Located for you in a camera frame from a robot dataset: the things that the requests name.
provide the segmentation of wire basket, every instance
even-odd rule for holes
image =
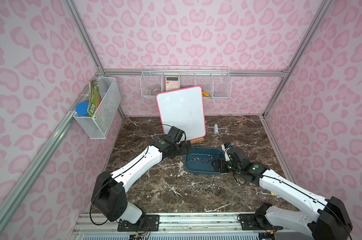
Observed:
[[[106,94],[94,116],[84,117],[75,113],[74,118],[90,139],[106,139],[121,102],[121,95],[115,78],[99,77],[97,84],[100,87],[100,92],[106,92]],[[84,102],[89,102],[89,94],[85,97]]]
[[[142,68],[140,78],[141,95],[144,98],[156,98],[165,92],[166,76],[178,76],[180,89],[201,86],[210,97],[207,99],[229,99],[231,96],[231,78],[229,68],[218,70],[204,69],[158,69]]]

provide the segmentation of book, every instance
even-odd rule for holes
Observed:
[[[89,96],[89,106],[88,113],[91,117],[94,116],[98,106],[100,105],[102,98],[100,95],[100,87],[97,85],[97,80],[92,80],[89,82],[90,96]]]

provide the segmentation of blue lid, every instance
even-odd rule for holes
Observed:
[[[88,106],[89,103],[88,102],[82,102],[82,103],[78,103],[76,106],[76,112],[81,115],[81,116],[88,116]]]

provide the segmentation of yellow tool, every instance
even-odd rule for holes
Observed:
[[[207,97],[210,97],[210,95],[207,94],[205,91],[202,91],[202,94],[205,95],[205,96],[207,96]]]

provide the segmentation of barcode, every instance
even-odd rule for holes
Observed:
[[[94,113],[94,109],[96,108],[96,106],[94,106],[94,104],[92,104],[91,106],[90,106],[90,111],[92,112],[92,113]]]

